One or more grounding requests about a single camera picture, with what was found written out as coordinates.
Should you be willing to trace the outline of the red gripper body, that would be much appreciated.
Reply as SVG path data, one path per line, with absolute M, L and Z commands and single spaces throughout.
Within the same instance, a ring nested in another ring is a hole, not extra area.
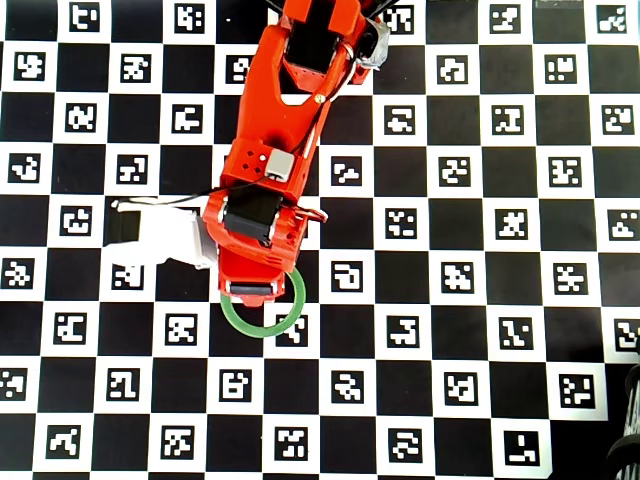
M 293 271 L 302 240 L 302 230 L 285 230 L 264 246 L 246 235 L 218 229 L 219 290 L 235 296 L 282 296 L 285 274 Z

